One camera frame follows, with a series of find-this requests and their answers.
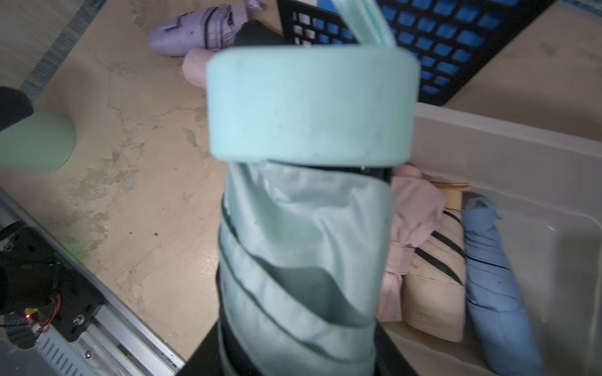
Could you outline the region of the beige umbrella black stripes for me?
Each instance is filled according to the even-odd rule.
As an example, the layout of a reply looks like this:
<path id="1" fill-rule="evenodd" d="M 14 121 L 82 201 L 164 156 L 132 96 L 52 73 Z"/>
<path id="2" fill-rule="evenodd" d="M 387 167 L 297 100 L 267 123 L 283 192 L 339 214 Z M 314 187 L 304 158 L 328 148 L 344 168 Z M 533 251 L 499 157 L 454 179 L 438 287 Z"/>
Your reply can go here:
<path id="1" fill-rule="evenodd" d="M 467 266 L 463 194 L 468 183 L 430 181 L 446 199 L 439 223 L 415 249 L 401 291 L 403 321 L 428 335 L 462 341 L 466 322 Z"/>

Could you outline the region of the light blue umbrella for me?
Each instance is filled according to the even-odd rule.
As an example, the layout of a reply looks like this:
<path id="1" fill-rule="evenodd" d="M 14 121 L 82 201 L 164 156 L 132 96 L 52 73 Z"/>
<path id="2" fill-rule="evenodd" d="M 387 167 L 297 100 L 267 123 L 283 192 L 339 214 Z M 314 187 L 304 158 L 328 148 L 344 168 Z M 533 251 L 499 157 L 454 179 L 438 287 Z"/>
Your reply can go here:
<path id="1" fill-rule="evenodd" d="M 498 208 L 475 195 L 462 217 L 467 308 L 487 365 L 499 375 L 542 375 L 539 346 L 496 227 Z"/>

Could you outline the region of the lilac umbrella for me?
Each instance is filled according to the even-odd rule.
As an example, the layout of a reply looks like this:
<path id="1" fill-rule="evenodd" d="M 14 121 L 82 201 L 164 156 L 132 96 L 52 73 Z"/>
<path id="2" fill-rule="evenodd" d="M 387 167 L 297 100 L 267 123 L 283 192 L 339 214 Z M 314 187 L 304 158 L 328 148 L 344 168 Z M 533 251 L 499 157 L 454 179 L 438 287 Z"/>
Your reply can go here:
<path id="1" fill-rule="evenodd" d="M 169 57 L 185 56 L 193 49 L 223 50 L 234 43 L 249 15 L 263 10 L 260 1 L 236 1 L 181 14 L 150 29 L 150 48 Z"/>

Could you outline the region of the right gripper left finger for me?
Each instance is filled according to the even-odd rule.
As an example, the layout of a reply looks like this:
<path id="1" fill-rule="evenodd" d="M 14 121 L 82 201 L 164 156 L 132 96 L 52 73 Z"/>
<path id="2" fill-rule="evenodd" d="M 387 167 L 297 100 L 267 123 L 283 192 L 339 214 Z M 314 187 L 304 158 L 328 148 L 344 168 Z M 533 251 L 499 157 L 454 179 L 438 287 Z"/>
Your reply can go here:
<path id="1" fill-rule="evenodd" d="M 219 319 L 191 358 L 177 372 L 185 375 L 235 375 L 235 337 L 226 319 Z"/>

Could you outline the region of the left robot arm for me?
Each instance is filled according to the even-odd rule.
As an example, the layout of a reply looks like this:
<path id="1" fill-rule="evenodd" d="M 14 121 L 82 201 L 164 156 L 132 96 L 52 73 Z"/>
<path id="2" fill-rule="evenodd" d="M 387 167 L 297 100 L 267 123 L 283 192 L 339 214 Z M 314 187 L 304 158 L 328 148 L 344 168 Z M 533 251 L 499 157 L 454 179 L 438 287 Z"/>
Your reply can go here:
<path id="1" fill-rule="evenodd" d="M 0 87 L 1 131 L 29 118 L 33 114 L 34 108 L 31 100 L 24 92 L 6 86 Z"/>

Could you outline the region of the mint green umbrella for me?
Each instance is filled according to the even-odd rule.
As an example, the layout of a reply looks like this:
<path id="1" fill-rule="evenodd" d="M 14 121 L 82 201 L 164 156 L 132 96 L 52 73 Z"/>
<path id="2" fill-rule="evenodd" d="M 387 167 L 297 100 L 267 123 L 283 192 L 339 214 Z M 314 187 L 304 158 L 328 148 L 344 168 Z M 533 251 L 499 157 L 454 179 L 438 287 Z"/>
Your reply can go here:
<path id="1" fill-rule="evenodd" d="M 420 65 L 375 2 L 335 7 L 354 45 L 234 47 L 207 64 L 235 375 L 374 375 L 390 172 L 410 157 Z"/>

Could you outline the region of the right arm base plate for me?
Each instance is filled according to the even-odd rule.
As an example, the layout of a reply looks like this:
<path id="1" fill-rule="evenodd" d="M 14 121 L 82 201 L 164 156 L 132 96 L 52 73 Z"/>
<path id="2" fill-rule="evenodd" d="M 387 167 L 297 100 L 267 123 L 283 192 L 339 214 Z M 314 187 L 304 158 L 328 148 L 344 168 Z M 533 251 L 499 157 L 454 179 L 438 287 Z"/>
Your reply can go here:
<path id="1" fill-rule="evenodd" d="M 11 344 L 31 349 L 51 330 L 75 342 L 103 304 L 100 291 L 35 229 L 21 221 L 1 228 L 1 332 Z"/>

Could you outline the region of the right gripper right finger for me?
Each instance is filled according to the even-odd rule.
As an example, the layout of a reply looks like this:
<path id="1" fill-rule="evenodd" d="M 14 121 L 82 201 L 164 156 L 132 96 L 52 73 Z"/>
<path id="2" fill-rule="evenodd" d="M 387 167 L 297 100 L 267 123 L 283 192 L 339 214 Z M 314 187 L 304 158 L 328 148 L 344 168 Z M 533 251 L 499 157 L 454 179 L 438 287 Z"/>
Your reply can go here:
<path id="1" fill-rule="evenodd" d="M 376 323 L 374 343 L 376 346 L 375 376 L 418 376 L 380 323 Z"/>

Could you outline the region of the pale pink umbrella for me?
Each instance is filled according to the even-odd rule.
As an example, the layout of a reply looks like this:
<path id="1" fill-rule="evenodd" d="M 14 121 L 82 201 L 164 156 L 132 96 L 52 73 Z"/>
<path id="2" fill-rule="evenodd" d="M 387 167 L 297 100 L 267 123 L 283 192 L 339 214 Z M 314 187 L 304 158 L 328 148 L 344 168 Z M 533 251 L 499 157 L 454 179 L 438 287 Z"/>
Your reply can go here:
<path id="1" fill-rule="evenodd" d="M 194 86 L 206 89 L 206 68 L 216 52 L 204 49 L 192 49 L 183 59 L 182 71 L 184 78 Z"/>

